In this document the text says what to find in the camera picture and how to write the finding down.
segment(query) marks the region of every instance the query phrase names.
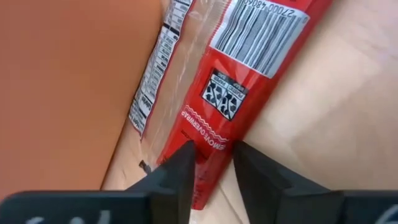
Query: food package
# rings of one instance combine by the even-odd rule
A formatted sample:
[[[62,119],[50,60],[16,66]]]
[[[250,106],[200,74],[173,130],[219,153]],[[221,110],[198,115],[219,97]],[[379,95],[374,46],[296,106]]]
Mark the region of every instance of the food package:
[[[129,119],[152,166],[195,141],[194,209],[331,2],[171,0]]]

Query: white lettering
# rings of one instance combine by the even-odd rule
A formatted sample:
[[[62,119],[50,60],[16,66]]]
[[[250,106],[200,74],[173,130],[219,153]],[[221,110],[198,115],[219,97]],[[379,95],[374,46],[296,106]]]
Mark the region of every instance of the white lettering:
[[[44,221],[43,217],[34,217],[27,220],[25,224],[39,224]],[[111,223],[111,211],[102,210],[99,212],[99,220],[97,224],[110,224]],[[85,224],[85,221],[80,217],[73,217],[69,224]]]
[[[207,129],[203,128],[200,123],[192,117],[188,112],[183,111],[181,115],[194,127],[204,138],[204,140],[209,144],[211,147],[223,150],[225,148],[224,144],[218,143],[217,140],[211,138],[211,136],[207,133]]]
[[[389,221],[391,217],[396,215],[398,212],[398,205],[393,205],[391,208],[387,209],[375,224],[398,224],[398,221]]]

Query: wooden surface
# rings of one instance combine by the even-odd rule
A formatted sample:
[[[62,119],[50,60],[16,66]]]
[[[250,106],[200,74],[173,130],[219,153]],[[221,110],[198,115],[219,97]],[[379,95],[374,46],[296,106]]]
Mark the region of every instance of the wooden surface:
[[[395,0],[336,0],[245,141],[331,189],[398,189]],[[127,122],[104,189],[144,176]],[[192,223],[249,223],[231,164]]]

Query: cardboard surface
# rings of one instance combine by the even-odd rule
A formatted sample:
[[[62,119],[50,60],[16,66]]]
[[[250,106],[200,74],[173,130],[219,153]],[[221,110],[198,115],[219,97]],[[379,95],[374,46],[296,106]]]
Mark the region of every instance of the cardboard surface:
[[[158,1],[0,2],[0,200],[101,187],[160,18]]]

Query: nutrition facts label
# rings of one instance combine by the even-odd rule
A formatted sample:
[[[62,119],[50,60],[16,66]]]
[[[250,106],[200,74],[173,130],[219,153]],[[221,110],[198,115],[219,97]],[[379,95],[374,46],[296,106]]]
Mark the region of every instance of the nutrition facts label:
[[[147,119],[156,101],[156,93],[180,39],[181,27],[193,0],[173,0],[158,36],[156,46],[148,60],[139,88],[132,102],[129,118],[140,132],[145,130]]]

